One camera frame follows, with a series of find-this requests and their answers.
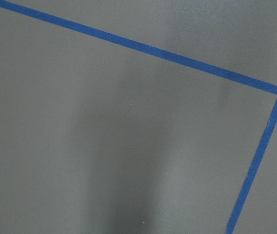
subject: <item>floor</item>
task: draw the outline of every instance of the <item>floor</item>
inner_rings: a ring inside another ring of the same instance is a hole
[[[277,233],[277,2],[0,0],[2,233]]]

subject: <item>blue tape strip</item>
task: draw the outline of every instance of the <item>blue tape strip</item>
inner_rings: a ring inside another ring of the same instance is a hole
[[[229,218],[227,228],[226,228],[226,234],[232,234],[234,231],[234,228],[237,224],[238,218],[240,216],[240,213],[243,209],[244,203],[246,201],[246,198],[249,194],[249,191],[251,189],[252,183],[254,181],[254,178],[256,176],[256,173],[259,169],[260,162],[264,156],[264,153],[267,149],[270,137],[274,131],[274,128],[277,123],[277,99],[275,102],[275,105],[273,107],[273,110],[271,112],[268,124],[266,126],[266,129],[261,136],[258,148],[255,152],[255,156],[252,160],[251,166],[249,168],[249,171],[247,173],[247,176],[244,180],[243,186],[241,188],[241,191],[239,193],[239,197],[236,201],[236,204],[234,206],[234,209],[231,213],[231,216]]]
[[[84,33],[102,40],[106,40],[118,45],[125,46],[127,48],[137,50],[149,55],[153,55],[174,63],[178,63],[180,65],[184,65],[190,68],[194,68],[212,75],[216,75],[218,77],[222,77],[225,79],[229,79],[241,84],[245,84],[260,90],[264,90],[266,92],[277,94],[277,85],[267,83],[265,81],[261,81],[258,79],[254,79],[248,76],[244,76],[226,69],[222,69],[204,62],[200,62],[191,58],[187,58],[181,55],[177,55],[150,45],[146,45],[134,40],[130,40],[127,38],[123,38],[111,33],[107,33],[101,31],[99,29],[91,28],[73,21],[69,21],[66,19],[62,19],[56,16],[52,16],[37,10],[33,10],[21,5],[17,5],[11,2],[7,2],[4,0],[0,0],[0,7],[14,11],[26,16],[30,16],[45,22],[49,22],[61,27],[65,27],[80,33]]]

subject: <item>blue tape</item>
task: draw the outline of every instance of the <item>blue tape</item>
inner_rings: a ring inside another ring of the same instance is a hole
[[[274,104],[273,110],[271,112],[269,121],[267,123],[267,126],[265,128],[265,131],[263,133],[263,135],[261,136],[259,145],[257,147],[257,150],[255,152],[255,156],[252,160],[251,166],[249,168],[249,171],[247,173],[247,176],[244,180],[244,183],[242,185],[241,191],[239,193],[239,197],[236,201],[236,204],[234,206],[234,209],[231,213],[231,216],[229,218],[227,227],[226,227],[226,234],[232,234],[234,231],[234,228],[237,224],[238,218],[241,214],[241,211],[243,209],[244,203],[246,201],[246,198],[250,192],[252,183],[254,181],[254,178],[256,176],[256,173],[259,169],[261,160],[264,156],[264,153],[267,149],[270,137],[274,131],[274,128],[276,126],[277,123],[277,99],[276,102]]]
[[[56,16],[52,16],[37,10],[33,10],[21,5],[17,5],[11,2],[0,0],[0,7],[14,11],[26,16],[33,17],[45,22],[49,22],[61,27],[65,27],[80,33],[87,34],[92,37],[96,37],[102,40],[106,40],[118,45],[125,46],[127,48],[137,50],[152,56],[156,56],[180,65],[184,65],[190,68],[194,68],[218,77],[229,79],[244,85],[248,85],[266,92],[277,94],[277,85],[267,83],[258,79],[254,79],[248,76],[244,76],[226,69],[222,69],[211,64],[200,62],[191,58],[187,58],[181,55],[174,54],[169,51],[165,51],[150,45],[146,45],[134,40],[123,38],[108,32],[101,31],[99,29],[91,28],[83,24],[79,24],[70,20],[62,19]]]

